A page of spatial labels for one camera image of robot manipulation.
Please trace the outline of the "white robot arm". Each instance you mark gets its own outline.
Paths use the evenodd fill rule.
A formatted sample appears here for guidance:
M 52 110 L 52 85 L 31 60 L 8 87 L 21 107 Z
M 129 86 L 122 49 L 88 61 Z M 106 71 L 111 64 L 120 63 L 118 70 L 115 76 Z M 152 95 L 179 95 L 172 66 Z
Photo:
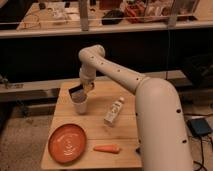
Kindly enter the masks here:
M 180 98 L 169 81 L 107 60 L 101 45 L 81 49 L 78 57 L 80 84 L 86 92 L 101 72 L 135 96 L 143 171 L 193 171 Z

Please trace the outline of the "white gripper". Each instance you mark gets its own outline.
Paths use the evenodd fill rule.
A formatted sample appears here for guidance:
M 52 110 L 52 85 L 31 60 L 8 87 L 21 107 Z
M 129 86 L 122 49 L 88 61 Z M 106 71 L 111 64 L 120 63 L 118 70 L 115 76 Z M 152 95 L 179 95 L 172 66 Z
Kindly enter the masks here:
M 87 72 L 83 69 L 80 69 L 79 77 L 80 77 L 81 85 L 78 85 L 69 89 L 69 94 L 71 97 L 74 97 L 74 96 L 84 97 L 85 94 L 88 94 L 90 91 L 92 91 L 95 88 L 94 72 Z

